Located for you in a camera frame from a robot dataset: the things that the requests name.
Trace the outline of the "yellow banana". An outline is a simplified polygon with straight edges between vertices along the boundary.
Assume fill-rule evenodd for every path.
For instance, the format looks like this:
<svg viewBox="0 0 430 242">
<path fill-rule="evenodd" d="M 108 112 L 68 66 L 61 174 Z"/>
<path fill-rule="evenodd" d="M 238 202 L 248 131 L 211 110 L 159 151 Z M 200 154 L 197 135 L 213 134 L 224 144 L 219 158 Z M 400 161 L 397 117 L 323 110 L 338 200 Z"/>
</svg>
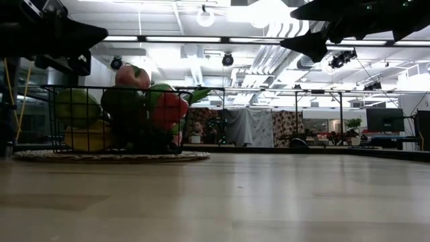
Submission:
<svg viewBox="0 0 430 242">
<path fill-rule="evenodd" d="M 74 151 L 98 152 L 108 150 L 113 143 L 110 124 L 97 120 L 88 128 L 68 127 L 64 132 L 65 144 Z"/>
</svg>

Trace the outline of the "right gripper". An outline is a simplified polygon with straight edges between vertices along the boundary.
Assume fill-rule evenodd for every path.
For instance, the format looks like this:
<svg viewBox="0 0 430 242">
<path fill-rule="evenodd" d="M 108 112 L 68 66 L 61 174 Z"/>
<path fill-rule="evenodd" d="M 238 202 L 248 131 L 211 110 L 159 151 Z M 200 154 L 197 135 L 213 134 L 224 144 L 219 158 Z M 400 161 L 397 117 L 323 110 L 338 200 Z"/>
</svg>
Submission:
<svg viewBox="0 0 430 242">
<path fill-rule="evenodd" d="M 290 17 L 299 20 L 331 19 L 327 26 L 327 39 L 339 44 L 345 38 L 363 40 L 369 34 L 390 31 L 392 3 L 394 0 L 349 0 L 333 15 L 335 0 L 314 0 L 293 10 Z M 319 63 L 327 53 L 327 39 L 321 32 L 312 33 L 309 30 L 305 35 L 282 40 L 280 46 Z"/>
</svg>

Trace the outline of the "dark green avocado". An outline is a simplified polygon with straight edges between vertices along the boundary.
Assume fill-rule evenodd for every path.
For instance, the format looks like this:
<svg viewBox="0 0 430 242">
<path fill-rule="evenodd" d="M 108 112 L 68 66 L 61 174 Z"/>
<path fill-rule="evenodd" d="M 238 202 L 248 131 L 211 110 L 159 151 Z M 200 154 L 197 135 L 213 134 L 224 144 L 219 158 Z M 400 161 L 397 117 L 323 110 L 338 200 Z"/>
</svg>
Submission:
<svg viewBox="0 0 430 242">
<path fill-rule="evenodd" d="M 146 98 L 141 89 L 128 85 L 116 85 L 106 89 L 101 106 L 112 120 L 139 125 L 147 118 Z"/>
</svg>

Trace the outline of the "black wire basket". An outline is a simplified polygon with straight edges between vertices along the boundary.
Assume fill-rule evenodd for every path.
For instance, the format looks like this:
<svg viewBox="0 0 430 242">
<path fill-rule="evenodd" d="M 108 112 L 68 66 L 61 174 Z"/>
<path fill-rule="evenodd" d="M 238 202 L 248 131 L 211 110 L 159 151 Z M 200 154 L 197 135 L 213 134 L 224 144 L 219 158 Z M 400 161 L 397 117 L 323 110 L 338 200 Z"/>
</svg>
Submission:
<svg viewBox="0 0 430 242">
<path fill-rule="evenodd" d="M 104 91 L 106 89 L 109 89 L 111 87 L 96 87 L 96 86 L 64 86 L 64 85 L 47 85 L 45 86 L 45 90 L 48 91 L 48 108 L 49 108 L 49 123 L 50 123 L 50 138 L 51 138 L 51 145 L 52 145 L 52 150 L 55 153 L 74 153 L 74 154 L 81 154 L 81 153 L 91 153 L 91 154 L 132 154 L 132 155 L 165 155 L 165 154 L 179 154 L 182 151 L 183 148 L 183 141 L 181 142 L 180 146 L 177 146 L 175 143 L 172 143 L 170 146 L 170 151 L 168 153 L 165 154 L 136 154 L 136 153 L 130 153 L 125 149 L 121 149 L 116 142 L 116 139 L 113 136 L 113 143 L 112 146 L 108 149 L 108 150 L 103 150 L 103 151 L 98 151 L 98 152 L 83 152 L 83 151 L 74 151 L 73 149 L 71 149 L 70 147 L 68 147 L 65 144 L 65 130 L 69 127 L 66 124 L 63 124 L 60 120 L 56 119 L 56 115 L 55 115 L 55 108 L 54 108 L 54 101 L 55 101 L 55 97 L 56 95 L 62 91 L 63 89 L 72 89 L 72 88 L 77 88 L 77 89 L 85 89 L 87 92 L 89 92 L 91 95 L 94 96 L 94 98 L 97 100 L 97 102 L 99 103 L 100 107 L 101 107 L 101 114 L 98 118 L 98 120 L 103 120 L 106 121 L 110 124 L 111 129 L 113 127 L 136 127 L 136 128 L 140 128 L 140 127 L 155 127 L 151 118 L 150 118 L 150 112 L 151 112 L 151 102 L 149 101 L 149 99 L 146 97 L 146 92 L 148 91 L 148 89 L 141 89 L 142 92 L 145 95 L 146 98 L 146 109 L 147 109 L 147 118 L 145 120 L 145 123 L 139 124 L 139 125 L 133 125 L 133 124 L 129 124 L 129 123 L 125 123 L 122 121 L 115 121 L 112 120 L 111 116 L 105 112 L 101 106 L 101 97 L 104 93 Z M 189 94 L 190 92 L 188 91 L 184 91 L 182 89 L 175 89 L 175 91 L 166 91 L 169 93 L 176 93 L 177 95 L 179 95 L 180 97 L 183 98 L 183 96 L 185 94 Z M 166 130 L 166 131 L 171 131 L 172 134 L 177 134 L 179 131 L 184 132 L 185 128 L 181 127 L 181 125 L 185 124 L 187 122 L 187 116 L 188 116 L 188 112 L 189 112 L 189 108 L 190 105 L 188 107 L 188 111 L 187 114 L 178 122 L 176 123 L 176 125 L 171 129 L 171 130 Z"/>
</svg>

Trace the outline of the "floral patterned cloth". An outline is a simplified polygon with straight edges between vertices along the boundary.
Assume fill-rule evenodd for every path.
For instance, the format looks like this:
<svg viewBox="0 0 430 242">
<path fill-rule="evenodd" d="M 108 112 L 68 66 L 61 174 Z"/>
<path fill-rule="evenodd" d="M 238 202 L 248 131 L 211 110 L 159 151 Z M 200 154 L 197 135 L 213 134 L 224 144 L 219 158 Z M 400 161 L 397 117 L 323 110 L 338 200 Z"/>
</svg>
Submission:
<svg viewBox="0 0 430 242">
<path fill-rule="evenodd" d="M 273 120 L 273 144 L 275 148 L 287 148 L 296 134 L 304 134 L 302 112 L 271 111 Z"/>
</svg>

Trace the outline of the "red mandala patterned cloth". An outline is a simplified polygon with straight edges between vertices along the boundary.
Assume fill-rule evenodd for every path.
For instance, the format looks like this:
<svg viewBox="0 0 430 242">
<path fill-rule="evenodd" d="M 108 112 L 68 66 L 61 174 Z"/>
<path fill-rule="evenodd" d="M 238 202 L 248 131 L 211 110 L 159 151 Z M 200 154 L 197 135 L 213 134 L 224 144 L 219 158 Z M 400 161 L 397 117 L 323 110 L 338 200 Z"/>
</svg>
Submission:
<svg viewBox="0 0 430 242">
<path fill-rule="evenodd" d="M 210 121 L 217 117 L 218 112 L 216 110 L 211 110 L 208 108 L 191 108 L 188 112 L 187 130 L 184 134 L 187 143 L 205 145 L 215 144 L 217 139 L 217 128 L 215 126 L 211 126 Z M 193 136 L 191 134 L 194 127 L 194 122 L 196 121 L 199 121 L 204 125 L 203 136 Z"/>
</svg>

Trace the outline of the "round woven placemat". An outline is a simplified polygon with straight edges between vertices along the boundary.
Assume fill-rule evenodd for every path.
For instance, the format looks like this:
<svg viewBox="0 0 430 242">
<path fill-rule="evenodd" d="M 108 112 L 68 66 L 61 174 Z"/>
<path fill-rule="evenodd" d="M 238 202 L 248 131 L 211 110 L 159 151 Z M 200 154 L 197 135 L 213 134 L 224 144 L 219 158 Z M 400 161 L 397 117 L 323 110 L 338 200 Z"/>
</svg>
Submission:
<svg viewBox="0 0 430 242">
<path fill-rule="evenodd" d="M 126 155 L 126 154 L 74 154 L 54 153 L 51 150 L 18 151 L 13 154 L 16 161 L 38 163 L 69 163 L 69 164 L 146 164 L 146 163 L 177 163 L 202 161 L 210 158 L 210 153 L 199 151 L 183 151 L 180 154 L 168 155 Z"/>
</svg>

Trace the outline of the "black pipe rack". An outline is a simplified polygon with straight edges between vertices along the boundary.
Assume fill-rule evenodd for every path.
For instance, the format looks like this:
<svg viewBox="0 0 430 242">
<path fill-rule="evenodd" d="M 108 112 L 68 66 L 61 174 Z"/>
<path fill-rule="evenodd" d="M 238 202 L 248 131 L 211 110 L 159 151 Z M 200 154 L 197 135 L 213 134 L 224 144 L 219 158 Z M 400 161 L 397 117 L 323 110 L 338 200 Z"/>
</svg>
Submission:
<svg viewBox="0 0 430 242">
<path fill-rule="evenodd" d="M 323 121 L 325 123 L 325 129 L 327 129 L 329 127 L 328 125 L 328 121 L 329 120 L 344 120 L 345 119 L 345 115 L 343 113 L 343 110 L 340 108 L 335 108 L 335 109 L 330 109 L 330 110 L 322 110 L 322 109 L 300 109 L 300 108 L 296 108 L 296 107 L 280 107 L 280 106 L 269 106 L 266 104 L 256 104 L 256 105 L 252 105 L 252 106 L 247 106 L 247 107 L 240 107 L 240 106 L 226 106 L 223 109 L 217 108 L 217 107 L 209 107 L 209 106 L 204 106 L 204 107 L 191 107 L 191 108 L 208 108 L 211 110 L 216 110 L 218 112 L 218 117 L 217 118 L 213 118 L 210 121 L 210 125 L 211 126 L 215 126 L 217 128 L 217 139 L 216 139 L 216 143 L 214 145 L 235 145 L 233 143 L 227 143 L 226 141 L 226 120 L 222 117 L 221 114 L 221 110 L 223 109 L 241 109 L 241 108 L 251 108 L 251 109 L 263 109 L 263 110 L 271 110 L 271 111 L 281 111 L 281 110 L 285 110 L 285 111 L 290 111 L 290 112 L 302 112 L 302 116 L 303 116 L 303 124 L 304 124 L 304 134 L 296 134 L 294 138 L 301 138 L 302 140 L 306 140 L 306 138 L 308 136 L 312 136 L 312 135 L 316 135 L 317 134 L 317 130 L 313 127 L 311 127 L 310 122 L 312 121 Z M 186 138 L 184 137 L 184 134 L 187 130 L 187 123 L 181 125 L 181 127 L 185 128 L 185 131 L 182 132 L 183 138 L 182 141 L 185 144 L 191 144 L 191 143 L 187 143 Z"/>
</svg>

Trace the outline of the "red bell pepper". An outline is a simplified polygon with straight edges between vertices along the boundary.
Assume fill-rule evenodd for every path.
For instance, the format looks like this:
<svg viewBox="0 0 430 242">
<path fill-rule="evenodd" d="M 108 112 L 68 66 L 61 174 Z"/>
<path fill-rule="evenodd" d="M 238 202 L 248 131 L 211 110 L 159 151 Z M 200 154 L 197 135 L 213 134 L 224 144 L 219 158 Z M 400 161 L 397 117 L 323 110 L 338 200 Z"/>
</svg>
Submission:
<svg viewBox="0 0 430 242">
<path fill-rule="evenodd" d="M 189 104 L 176 93 L 160 93 L 151 102 L 150 118 L 155 127 L 171 130 L 188 111 Z"/>
</svg>

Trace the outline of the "long ceiling light bar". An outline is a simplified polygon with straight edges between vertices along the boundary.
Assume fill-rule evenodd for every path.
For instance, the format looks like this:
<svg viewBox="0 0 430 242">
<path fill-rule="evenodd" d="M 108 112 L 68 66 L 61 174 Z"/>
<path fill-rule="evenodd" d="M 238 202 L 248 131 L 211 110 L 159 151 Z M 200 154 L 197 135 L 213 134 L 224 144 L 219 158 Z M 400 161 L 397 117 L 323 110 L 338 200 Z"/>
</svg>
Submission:
<svg viewBox="0 0 430 242">
<path fill-rule="evenodd" d="M 267 37 L 207 37 L 207 36 L 108 36 L 104 42 L 151 42 L 151 43 L 194 43 L 194 44 L 260 44 L 276 45 L 283 38 Z M 387 46 L 387 47 L 430 47 L 430 40 L 342 40 L 339 44 L 327 42 L 327 46 Z"/>
</svg>

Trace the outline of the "potted green plant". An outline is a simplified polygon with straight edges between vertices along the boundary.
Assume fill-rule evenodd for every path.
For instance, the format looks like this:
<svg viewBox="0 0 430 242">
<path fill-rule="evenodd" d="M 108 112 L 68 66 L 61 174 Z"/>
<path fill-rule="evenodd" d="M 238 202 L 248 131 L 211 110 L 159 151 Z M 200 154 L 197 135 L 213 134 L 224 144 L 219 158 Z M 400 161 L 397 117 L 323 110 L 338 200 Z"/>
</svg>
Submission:
<svg viewBox="0 0 430 242">
<path fill-rule="evenodd" d="M 349 138 L 352 146 L 360 146 L 361 137 L 359 134 L 359 127 L 361 126 L 360 118 L 352 118 L 345 120 L 345 126 L 347 128 L 347 137 Z"/>
</svg>

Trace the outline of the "black grape bunch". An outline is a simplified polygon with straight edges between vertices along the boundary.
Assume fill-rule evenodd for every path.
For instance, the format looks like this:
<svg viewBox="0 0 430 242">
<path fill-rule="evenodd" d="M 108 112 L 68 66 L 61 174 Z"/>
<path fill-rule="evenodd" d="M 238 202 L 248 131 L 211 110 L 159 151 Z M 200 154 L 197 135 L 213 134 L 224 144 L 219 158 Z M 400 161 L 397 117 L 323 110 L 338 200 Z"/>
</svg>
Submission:
<svg viewBox="0 0 430 242">
<path fill-rule="evenodd" d="M 155 127 L 113 127 L 117 145 L 130 153 L 165 154 L 171 149 L 173 134 L 171 131 Z"/>
</svg>

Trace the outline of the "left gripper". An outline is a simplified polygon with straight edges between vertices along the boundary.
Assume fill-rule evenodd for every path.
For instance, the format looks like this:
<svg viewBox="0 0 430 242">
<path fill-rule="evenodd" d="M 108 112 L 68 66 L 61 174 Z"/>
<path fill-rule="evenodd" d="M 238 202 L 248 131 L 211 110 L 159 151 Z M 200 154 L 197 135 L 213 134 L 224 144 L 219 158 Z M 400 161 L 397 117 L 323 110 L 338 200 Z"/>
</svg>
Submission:
<svg viewBox="0 0 430 242">
<path fill-rule="evenodd" d="M 89 76 L 89 49 L 107 37 L 107 29 L 65 16 L 60 0 L 0 0 L 0 56 L 34 54 L 46 44 L 47 54 L 61 57 L 37 56 L 36 67 Z"/>
</svg>

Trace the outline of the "grey hanging cloth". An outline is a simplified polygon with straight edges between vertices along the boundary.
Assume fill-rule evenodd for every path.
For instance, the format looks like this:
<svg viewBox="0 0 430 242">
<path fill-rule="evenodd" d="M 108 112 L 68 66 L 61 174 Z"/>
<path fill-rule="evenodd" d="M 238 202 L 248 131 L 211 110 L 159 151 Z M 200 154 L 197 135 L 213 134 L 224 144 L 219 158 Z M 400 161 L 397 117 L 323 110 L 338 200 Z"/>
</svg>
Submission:
<svg viewBox="0 0 430 242">
<path fill-rule="evenodd" d="M 271 110 L 223 109 L 226 120 L 226 141 L 237 147 L 273 148 L 273 118 Z"/>
</svg>

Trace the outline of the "black computer monitor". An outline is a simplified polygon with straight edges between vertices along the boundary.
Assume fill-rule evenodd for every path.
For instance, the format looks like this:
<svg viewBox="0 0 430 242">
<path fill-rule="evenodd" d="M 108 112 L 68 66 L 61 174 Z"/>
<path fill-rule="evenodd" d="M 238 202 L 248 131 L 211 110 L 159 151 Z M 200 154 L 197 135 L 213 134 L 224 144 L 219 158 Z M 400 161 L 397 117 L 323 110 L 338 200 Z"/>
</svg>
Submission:
<svg viewBox="0 0 430 242">
<path fill-rule="evenodd" d="M 403 132 L 404 114 L 396 108 L 368 108 L 366 110 L 369 132 Z"/>
</svg>

